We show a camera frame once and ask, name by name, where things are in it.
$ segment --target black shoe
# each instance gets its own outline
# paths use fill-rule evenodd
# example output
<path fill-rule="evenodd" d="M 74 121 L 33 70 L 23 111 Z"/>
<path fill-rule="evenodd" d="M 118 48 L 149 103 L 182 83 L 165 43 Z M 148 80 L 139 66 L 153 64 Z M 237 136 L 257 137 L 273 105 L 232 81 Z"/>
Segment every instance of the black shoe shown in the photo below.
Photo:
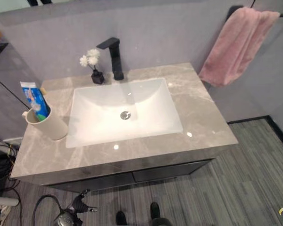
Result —
<path fill-rule="evenodd" d="M 160 211 L 159 211 L 159 205 L 156 202 L 153 202 L 150 207 L 151 211 L 151 219 L 160 218 Z"/>
<path fill-rule="evenodd" d="M 128 225 L 126 216 L 122 211 L 117 212 L 117 225 Z"/>

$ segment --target black faucet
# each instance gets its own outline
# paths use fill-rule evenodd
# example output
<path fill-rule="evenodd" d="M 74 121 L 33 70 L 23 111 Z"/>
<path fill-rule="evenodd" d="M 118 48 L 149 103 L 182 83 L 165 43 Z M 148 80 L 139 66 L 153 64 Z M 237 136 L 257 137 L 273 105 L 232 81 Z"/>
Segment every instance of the black faucet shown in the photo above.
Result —
<path fill-rule="evenodd" d="M 97 48 L 106 49 L 109 47 L 111 61 L 112 61 L 112 72 L 114 74 L 115 80 L 123 80 L 124 74 L 122 71 L 122 64 L 121 64 L 121 56 L 119 54 L 119 39 L 117 38 L 110 38 L 106 41 L 102 42 L 100 45 L 97 45 Z"/>

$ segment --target vanity cabinet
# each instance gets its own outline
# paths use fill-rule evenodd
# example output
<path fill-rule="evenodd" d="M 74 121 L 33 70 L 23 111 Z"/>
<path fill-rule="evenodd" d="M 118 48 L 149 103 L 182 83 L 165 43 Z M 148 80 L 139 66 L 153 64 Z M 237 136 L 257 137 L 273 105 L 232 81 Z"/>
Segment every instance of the vanity cabinet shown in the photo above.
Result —
<path fill-rule="evenodd" d="M 85 189 L 97 191 L 111 187 L 125 186 L 140 182 L 161 180 L 165 178 L 188 175 L 200 168 L 201 166 L 207 164 L 209 161 L 210 160 L 205 160 L 178 165 L 143 169 L 138 171 L 103 176 L 99 178 L 89 178 L 85 180 L 65 182 L 62 184 L 50 185 L 49 187 L 78 193 Z"/>
<path fill-rule="evenodd" d="M 132 174 L 136 182 L 172 178 L 172 177 L 190 174 L 208 162 L 209 161 L 197 161 L 197 162 L 190 162 L 180 165 L 164 166 L 153 169 L 144 169 L 144 170 L 132 172 Z"/>

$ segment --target countertop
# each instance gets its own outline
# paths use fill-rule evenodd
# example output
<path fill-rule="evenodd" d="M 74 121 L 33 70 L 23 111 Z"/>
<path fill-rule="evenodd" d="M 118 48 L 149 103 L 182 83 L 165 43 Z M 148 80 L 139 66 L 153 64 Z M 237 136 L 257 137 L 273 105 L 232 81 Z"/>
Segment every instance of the countertop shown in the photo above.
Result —
<path fill-rule="evenodd" d="M 168 84 L 181 133 L 66 148 L 66 138 L 52 141 L 28 125 L 11 177 L 56 184 L 215 158 L 228 145 L 238 143 L 190 63 L 131 70 L 121 82 L 154 78 L 165 78 Z M 119 83 L 111 73 L 105 80 L 104 85 Z M 68 124 L 74 89 L 97 85 L 90 76 L 78 76 L 44 81 L 42 86 L 47 103 Z"/>

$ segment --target white sink basin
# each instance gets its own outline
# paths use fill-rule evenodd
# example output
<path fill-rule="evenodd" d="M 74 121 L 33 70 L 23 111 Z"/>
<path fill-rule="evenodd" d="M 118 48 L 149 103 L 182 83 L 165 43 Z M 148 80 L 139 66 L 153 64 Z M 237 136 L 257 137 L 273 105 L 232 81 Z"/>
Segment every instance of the white sink basin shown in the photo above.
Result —
<path fill-rule="evenodd" d="M 182 130 L 165 79 L 79 88 L 74 90 L 66 147 Z"/>

